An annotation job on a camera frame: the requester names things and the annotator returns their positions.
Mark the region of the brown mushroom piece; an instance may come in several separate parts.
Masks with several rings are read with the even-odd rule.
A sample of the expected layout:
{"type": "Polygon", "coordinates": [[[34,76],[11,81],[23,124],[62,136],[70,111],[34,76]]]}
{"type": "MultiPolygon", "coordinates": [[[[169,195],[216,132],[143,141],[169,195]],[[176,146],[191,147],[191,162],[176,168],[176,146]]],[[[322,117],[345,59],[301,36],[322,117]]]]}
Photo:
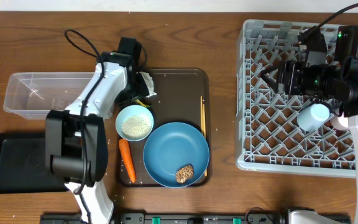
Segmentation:
{"type": "Polygon", "coordinates": [[[194,176],[194,168],[191,164],[188,164],[177,170],[175,180],[179,184],[184,184],[187,180],[194,176]]]}

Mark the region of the dark blue plate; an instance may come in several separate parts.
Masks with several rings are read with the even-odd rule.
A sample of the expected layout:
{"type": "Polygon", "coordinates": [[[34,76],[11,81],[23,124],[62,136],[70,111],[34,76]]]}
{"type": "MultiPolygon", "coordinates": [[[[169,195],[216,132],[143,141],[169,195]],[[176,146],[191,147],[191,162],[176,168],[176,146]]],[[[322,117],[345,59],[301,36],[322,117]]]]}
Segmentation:
{"type": "Polygon", "coordinates": [[[195,184],[209,165],[209,145],[194,126],[172,122],[159,126],[146,140],[144,166],[149,176],[168,188],[184,188],[195,184]],[[193,176],[184,183],[177,182],[177,172],[193,167],[193,176]]]}

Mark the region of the light blue small bowl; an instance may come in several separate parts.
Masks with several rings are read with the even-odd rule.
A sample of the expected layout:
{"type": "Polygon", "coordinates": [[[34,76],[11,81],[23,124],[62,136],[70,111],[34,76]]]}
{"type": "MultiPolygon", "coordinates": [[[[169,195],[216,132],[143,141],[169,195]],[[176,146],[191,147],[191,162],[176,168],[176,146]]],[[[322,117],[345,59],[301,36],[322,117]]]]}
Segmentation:
{"type": "Polygon", "coordinates": [[[140,141],[145,139],[154,127],[154,117],[148,108],[131,105],[122,109],[116,118],[116,131],[123,139],[140,141]]]}

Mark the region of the light blue plastic cup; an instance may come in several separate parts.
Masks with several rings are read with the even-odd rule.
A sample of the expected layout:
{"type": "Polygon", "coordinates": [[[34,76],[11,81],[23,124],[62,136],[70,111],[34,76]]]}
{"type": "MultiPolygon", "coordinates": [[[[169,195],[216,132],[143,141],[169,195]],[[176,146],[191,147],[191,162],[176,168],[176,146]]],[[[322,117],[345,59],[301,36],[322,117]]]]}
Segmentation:
{"type": "Polygon", "coordinates": [[[313,104],[303,109],[297,116],[298,126],[307,132],[321,127],[330,116],[330,110],[323,104],[313,104]]]}

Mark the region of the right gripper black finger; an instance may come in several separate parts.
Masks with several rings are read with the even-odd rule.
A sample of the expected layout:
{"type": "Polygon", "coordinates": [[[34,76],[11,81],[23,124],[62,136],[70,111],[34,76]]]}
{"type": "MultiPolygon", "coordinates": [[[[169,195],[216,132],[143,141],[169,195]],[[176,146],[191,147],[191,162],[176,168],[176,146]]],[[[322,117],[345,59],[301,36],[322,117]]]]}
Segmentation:
{"type": "Polygon", "coordinates": [[[276,80],[271,79],[267,74],[261,74],[261,79],[275,92],[278,93],[278,83],[276,80]]]}
{"type": "Polygon", "coordinates": [[[268,73],[274,72],[274,71],[281,71],[283,68],[285,68],[286,61],[281,61],[280,63],[276,65],[269,66],[262,70],[260,72],[260,77],[265,77],[268,73]]]}

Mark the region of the yellow silver snack wrapper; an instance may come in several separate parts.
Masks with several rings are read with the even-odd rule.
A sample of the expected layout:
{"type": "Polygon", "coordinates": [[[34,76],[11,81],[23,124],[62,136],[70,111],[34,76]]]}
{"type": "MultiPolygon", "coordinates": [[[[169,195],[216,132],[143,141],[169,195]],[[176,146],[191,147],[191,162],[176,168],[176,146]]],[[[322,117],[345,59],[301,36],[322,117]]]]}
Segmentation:
{"type": "Polygon", "coordinates": [[[146,105],[145,103],[141,102],[140,100],[135,100],[135,103],[138,104],[138,105],[141,105],[145,108],[150,108],[150,105],[146,105]]]}

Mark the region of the pink plastic cup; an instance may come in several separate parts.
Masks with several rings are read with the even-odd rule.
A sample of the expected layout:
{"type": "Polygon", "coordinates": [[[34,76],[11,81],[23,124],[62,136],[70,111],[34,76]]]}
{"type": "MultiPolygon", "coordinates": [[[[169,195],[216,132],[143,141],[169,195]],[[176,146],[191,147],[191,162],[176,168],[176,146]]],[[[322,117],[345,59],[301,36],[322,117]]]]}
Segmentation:
{"type": "Polygon", "coordinates": [[[345,118],[343,116],[338,117],[338,116],[334,116],[331,120],[330,120],[331,125],[333,126],[334,129],[340,130],[340,131],[345,131],[349,129],[349,121],[348,118],[345,118]]]}

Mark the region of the dark brown serving tray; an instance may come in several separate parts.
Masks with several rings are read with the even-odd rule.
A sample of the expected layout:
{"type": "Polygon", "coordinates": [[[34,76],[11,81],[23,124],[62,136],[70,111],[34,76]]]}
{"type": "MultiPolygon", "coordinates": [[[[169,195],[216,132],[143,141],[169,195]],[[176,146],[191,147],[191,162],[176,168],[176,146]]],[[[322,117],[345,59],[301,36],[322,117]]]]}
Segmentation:
{"type": "MultiPolygon", "coordinates": [[[[211,158],[210,118],[209,118],[209,80],[207,74],[197,68],[151,69],[154,81],[155,96],[146,99],[154,117],[154,127],[172,122],[181,122],[194,126],[201,132],[200,96],[204,99],[206,112],[206,140],[211,158]]],[[[125,187],[164,187],[154,181],[147,173],[143,152],[149,135],[140,141],[130,142],[132,161],[136,181],[132,183],[124,167],[122,159],[117,160],[117,180],[125,187]]],[[[199,187],[207,183],[211,177],[210,158],[208,174],[189,187],[199,187]]]]}

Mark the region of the white rice grains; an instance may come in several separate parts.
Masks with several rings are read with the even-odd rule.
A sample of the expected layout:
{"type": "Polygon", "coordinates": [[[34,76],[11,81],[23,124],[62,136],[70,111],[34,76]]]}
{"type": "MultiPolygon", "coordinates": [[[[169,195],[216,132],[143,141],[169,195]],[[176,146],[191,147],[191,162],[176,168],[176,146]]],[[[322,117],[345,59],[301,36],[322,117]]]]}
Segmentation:
{"type": "Polygon", "coordinates": [[[131,140],[138,140],[146,137],[151,131],[150,121],[143,116],[130,116],[121,126],[124,136],[131,140]]]}

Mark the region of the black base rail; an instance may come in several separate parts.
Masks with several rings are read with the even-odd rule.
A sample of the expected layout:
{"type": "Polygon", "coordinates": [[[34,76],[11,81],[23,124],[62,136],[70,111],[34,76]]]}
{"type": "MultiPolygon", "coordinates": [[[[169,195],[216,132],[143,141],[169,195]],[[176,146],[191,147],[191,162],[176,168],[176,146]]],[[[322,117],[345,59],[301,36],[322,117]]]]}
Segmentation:
{"type": "MultiPolygon", "coordinates": [[[[69,224],[85,223],[80,215],[41,215],[40,224],[69,224]]],[[[339,223],[351,223],[351,218],[345,215],[328,215],[339,223]]],[[[258,223],[285,223],[283,215],[266,214],[259,212],[247,215],[144,215],[142,213],[123,213],[115,215],[109,222],[112,224],[258,224],[258,223]]]]}

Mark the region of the clear plastic bin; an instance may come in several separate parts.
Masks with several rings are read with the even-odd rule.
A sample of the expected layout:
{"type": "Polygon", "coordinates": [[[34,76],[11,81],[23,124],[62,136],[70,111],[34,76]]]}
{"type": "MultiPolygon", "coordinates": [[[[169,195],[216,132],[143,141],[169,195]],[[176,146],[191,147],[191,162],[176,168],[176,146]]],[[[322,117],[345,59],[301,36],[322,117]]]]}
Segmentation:
{"type": "MultiPolygon", "coordinates": [[[[98,76],[93,72],[14,73],[7,85],[3,108],[25,119],[45,119],[51,110],[69,110],[71,116],[78,116],[83,98],[96,81],[98,76]]],[[[110,118],[115,97],[126,84],[122,70],[106,75],[88,99],[84,122],[110,118]]]]}

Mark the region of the black plastic tray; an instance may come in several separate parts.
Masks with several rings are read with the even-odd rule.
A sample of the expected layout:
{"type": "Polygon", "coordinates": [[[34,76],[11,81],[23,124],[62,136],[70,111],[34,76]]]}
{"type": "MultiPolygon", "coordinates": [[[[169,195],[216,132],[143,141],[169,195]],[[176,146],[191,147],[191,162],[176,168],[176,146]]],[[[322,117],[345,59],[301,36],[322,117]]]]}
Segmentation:
{"type": "Polygon", "coordinates": [[[0,133],[0,194],[66,191],[45,168],[43,133],[0,133]]]}

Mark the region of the grey dishwasher rack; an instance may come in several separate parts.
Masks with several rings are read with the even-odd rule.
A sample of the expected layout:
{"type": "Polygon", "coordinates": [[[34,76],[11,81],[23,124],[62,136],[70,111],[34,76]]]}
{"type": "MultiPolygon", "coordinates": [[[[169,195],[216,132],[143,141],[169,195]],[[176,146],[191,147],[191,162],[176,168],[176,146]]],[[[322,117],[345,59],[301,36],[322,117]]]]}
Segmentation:
{"type": "MultiPolygon", "coordinates": [[[[275,93],[260,77],[281,61],[302,62],[306,54],[298,34],[314,23],[248,20],[237,40],[236,166],[242,170],[330,177],[356,177],[356,153],[350,130],[334,129],[341,102],[306,95],[275,93]],[[313,104],[330,110],[315,131],[304,131],[298,114],[313,104]]],[[[326,64],[339,67],[334,54],[341,25],[321,27],[328,53],[326,64]]]]}

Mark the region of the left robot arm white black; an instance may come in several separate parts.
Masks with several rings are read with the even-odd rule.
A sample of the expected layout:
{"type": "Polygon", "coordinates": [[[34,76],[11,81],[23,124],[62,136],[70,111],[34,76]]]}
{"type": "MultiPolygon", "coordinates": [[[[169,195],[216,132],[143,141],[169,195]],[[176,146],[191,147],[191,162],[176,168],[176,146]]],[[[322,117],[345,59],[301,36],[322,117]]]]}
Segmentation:
{"type": "Polygon", "coordinates": [[[45,119],[45,166],[62,179],[80,206],[82,223],[110,223],[114,204],[103,177],[108,165],[104,121],[114,105],[127,105],[149,95],[139,71],[142,45],[121,37],[116,51],[99,52],[94,75],[79,97],[45,119]]]}

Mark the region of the white tissue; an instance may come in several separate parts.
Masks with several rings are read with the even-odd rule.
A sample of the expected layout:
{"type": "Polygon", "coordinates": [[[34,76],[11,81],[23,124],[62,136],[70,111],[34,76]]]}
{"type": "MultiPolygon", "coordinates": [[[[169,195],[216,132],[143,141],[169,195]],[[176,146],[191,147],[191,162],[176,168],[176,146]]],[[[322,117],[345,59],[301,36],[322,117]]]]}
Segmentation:
{"type": "Polygon", "coordinates": [[[142,75],[142,78],[144,79],[144,82],[145,82],[146,87],[147,87],[148,92],[149,92],[149,94],[147,95],[147,98],[150,98],[151,96],[155,96],[157,93],[154,92],[153,78],[147,72],[140,72],[140,74],[142,75]]]}

